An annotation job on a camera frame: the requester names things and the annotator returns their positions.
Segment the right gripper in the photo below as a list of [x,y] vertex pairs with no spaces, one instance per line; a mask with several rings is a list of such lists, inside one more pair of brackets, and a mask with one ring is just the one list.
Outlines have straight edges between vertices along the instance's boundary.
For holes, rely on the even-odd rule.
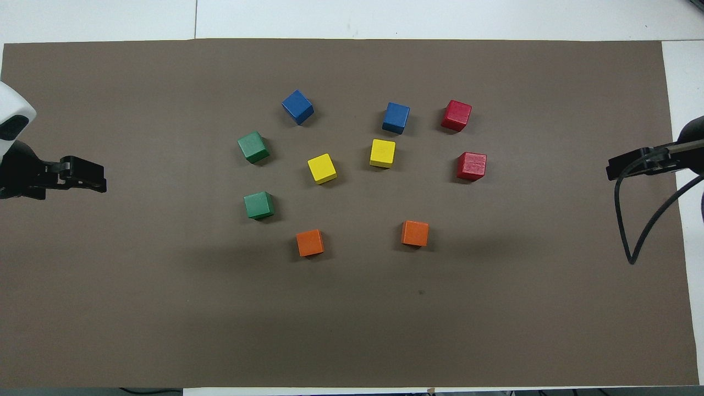
[[607,178],[609,181],[615,181],[627,168],[629,171],[625,173],[626,177],[646,173],[648,169],[649,175],[677,172],[681,170],[681,163],[697,175],[703,175],[702,146],[696,150],[683,151],[680,160],[677,157],[672,158],[673,154],[669,153],[672,146],[702,140],[703,116],[700,116],[691,120],[682,128],[676,142],[654,146],[651,153],[657,153],[658,156],[650,158],[649,164],[648,160],[643,159],[644,156],[650,153],[649,147],[637,148],[637,150],[628,151],[623,155],[610,158],[606,166]]

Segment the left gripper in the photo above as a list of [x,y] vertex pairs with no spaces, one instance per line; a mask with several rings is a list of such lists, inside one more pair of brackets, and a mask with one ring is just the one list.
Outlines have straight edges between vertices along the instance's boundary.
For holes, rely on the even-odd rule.
[[61,171],[50,171],[53,163],[43,161],[20,134],[36,118],[28,101],[4,82],[1,83],[2,199],[27,196],[45,200],[46,190],[92,190],[106,193],[104,167],[78,156],[63,156]]

